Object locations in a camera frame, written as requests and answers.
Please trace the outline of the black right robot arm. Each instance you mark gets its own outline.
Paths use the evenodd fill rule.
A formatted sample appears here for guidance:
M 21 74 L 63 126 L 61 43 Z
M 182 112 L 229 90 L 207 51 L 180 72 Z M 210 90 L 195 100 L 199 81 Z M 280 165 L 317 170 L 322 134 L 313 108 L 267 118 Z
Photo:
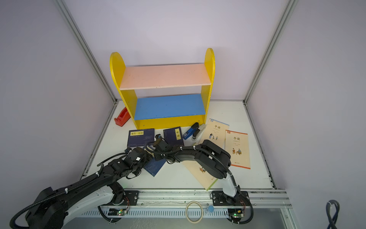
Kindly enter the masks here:
M 210 140 L 204 140 L 202 144 L 196 146 L 171 146 L 159 138 L 146 147 L 148 152 L 154 154 L 156 160 L 164 159 L 171 164 L 184 161 L 197 162 L 211 176 L 226 180 L 222 192 L 229 205 L 251 205 L 249 197 L 242 193 L 229 169 L 230 154 Z

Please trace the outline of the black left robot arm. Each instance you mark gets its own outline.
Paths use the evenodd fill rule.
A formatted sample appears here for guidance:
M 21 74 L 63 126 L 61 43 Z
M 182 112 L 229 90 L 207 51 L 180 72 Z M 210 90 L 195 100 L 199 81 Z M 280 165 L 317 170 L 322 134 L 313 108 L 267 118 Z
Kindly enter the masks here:
M 19 229 L 16 219 L 25 214 L 28 229 L 60 229 L 76 216 L 101 205 L 130 205 L 132 198 L 125 197 L 118 180 L 133 173 L 138 175 L 152 159 L 142 148 L 129 153 L 119 153 L 100 163 L 99 171 L 63 188 L 48 187 L 41 191 L 33 204 L 16 213 L 10 220 L 12 229 Z

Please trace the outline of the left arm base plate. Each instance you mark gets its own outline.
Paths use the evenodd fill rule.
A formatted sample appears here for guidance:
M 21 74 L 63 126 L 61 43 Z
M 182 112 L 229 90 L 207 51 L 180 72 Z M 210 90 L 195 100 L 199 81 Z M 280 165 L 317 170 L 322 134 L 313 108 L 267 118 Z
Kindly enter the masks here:
M 115 206 L 136 206 L 140 192 L 138 190 L 124 190 L 114 194 L 111 203 Z

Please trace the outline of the blue book yellow label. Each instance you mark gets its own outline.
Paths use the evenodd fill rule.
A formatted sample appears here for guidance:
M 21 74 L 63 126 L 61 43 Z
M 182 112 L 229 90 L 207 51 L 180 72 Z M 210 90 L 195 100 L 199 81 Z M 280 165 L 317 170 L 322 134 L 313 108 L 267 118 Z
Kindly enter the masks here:
M 156 161 L 155 158 L 152 158 L 145 166 L 144 169 L 153 177 L 157 175 L 163 165 L 166 163 L 165 159 Z

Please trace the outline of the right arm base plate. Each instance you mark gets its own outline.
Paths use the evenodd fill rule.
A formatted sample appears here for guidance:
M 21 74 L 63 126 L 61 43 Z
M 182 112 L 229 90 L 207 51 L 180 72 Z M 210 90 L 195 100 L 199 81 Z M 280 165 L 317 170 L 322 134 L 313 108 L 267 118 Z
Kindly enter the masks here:
M 210 199 L 214 206 L 243 206 L 251 205 L 248 192 L 237 192 L 234 197 L 224 194 L 223 191 L 212 191 L 210 193 Z

